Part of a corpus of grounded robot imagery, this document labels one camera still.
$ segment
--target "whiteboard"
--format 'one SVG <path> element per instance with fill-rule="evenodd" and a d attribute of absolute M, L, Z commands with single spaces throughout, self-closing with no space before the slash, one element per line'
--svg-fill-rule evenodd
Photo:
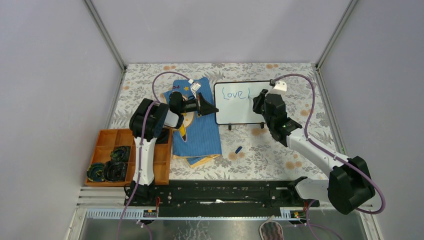
<path fill-rule="evenodd" d="M 253 98 L 262 89 L 271 90 L 270 81 L 217 82 L 213 86 L 217 124 L 258 124 L 264 117 L 253 112 Z"/>

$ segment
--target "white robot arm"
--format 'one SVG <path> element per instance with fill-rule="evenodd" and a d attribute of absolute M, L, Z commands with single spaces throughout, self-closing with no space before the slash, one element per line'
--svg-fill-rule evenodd
<path fill-rule="evenodd" d="M 282 98 L 282 93 L 287 88 L 286 84 L 282 81 L 271 81 L 271 85 L 274 86 L 272 90 L 263 89 L 259 96 L 253 98 L 252 110 L 263 116 L 274 140 L 305 156 L 329 178 L 314 180 L 300 177 L 289 184 L 288 189 L 292 195 L 299 200 L 330 202 L 342 214 L 350 213 L 372 198 L 376 194 L 374 187 L 348 166 L 354 166 L 369 177 L 366 162 L 359 156 L 349 158 L 337 153 L 317 139 L 307 136 L 299 123 L 287 117 L 286 104 Z M 130 188 L 134 189 L 137 183 L 139 185 L 135 193 L 137 199 L 145 200 L 146 203 L 151 202 L 154 195 L 153 154 L 156 139 L 163 126 L 178 129 L 184 119 L 181 113 L 184 112 L 197 111 L 199 116 L 218 112 L 218 109 L 203 99 L 201 93 L 196 94 L 194 99 L 183 100 L 181 93 L 173 92 L 169 104 L 155 103 L 147 113 L 152 103 L 150 99 L 143 99 L 129 122 L 129 128 L 135 138 L 137 159 Z M 138 161 L 140 153 L 142 153 L 141 165 Z"/>

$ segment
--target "floral tablecloth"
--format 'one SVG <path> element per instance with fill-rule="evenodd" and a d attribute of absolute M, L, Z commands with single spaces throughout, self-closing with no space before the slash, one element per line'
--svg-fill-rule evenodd
<path fill-rule="evenodd" d="M 175 71 L 191 79 L 207 77 L 213 91 L 216 82 L 266 81 L 281 75 L 297 73 L 316 82 L 310 63 L 176 63 L 129 64 L 118 96 L 110 128 L 128 128 L 130 118 L 143 98 L 154 99 L 152 81 L 159 73 Z M 157 94 L 171 90 L 174 74 L 162 75 L 155 83 Z M 312 91 L 306 80 L 287 77 L 284 96 L 286 110 L 292 119 L 304 126 L 311 111 Z M 316 104 L 309 125 L 309 134 L 335 149 L 330 123 L 315 85 Z M 306 176 L 325 179 L 314 164 L 294 150 L 273 140 L 268 129 L 259 124 L 219 126 L 222 156 L 191 168 L 184 159 L 172 159 L 170 179 L 178 180 L 294 180 Z M 235 150 L 241 146 L 238 154 Z"/>

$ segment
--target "blue cloth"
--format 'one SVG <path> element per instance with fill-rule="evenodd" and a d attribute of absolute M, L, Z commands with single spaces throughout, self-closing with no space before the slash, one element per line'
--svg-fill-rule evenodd
<path fill-rule="evenodd" d="M 201 93 L 210 104 L 214 104 L 208 78 L 203 77 L 195 81 L 201 84 L 197 92 Z M 172 91 L 163 93 L 166 101 L 169 102 L 170 94 L 173 91 L 182 93 L 186 99 L 193 96 L 190 85 L 187 80 L 175 80 L 172 85 Z M 187 159 L 190 165 L 192 165 L 191 162 L 200 161 L 202 159 L 201 156 L 222 154 L 220 132 L 215 122 L 215 114 L 198 117 L 197 111 L 194 112 L 194 118 L 191 124 L 185 128 L 185 131 L 186 142 L 184 142 L 179 131 L 174 131 L 172 149 L 174 155 L 190 157 L 190 159 Z"/>

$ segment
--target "black tape roll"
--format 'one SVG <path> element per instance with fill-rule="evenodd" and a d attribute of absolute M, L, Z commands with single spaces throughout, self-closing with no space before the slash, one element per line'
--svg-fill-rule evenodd
<path fill-rule="evenodd" d="M 91 164 L 87 169 L 87 178 L 91 182 L 104 182 L 105 178 L 103 176 L 103 169 L 105 164 L 102 162 L 97 162 Z"/>
<path fill-rule="evenodd" d="M 130 146 L 120 146 L 110 153 L 110 159 L 117 162 L 128 163 L 130 159 Z"/>
<path fill-rule="evenodd" d="M 127 174 L 127 164 L 123 161 L 110 160 L 104 164 L 103 175 L 108 182 L 122 182 Z"/>

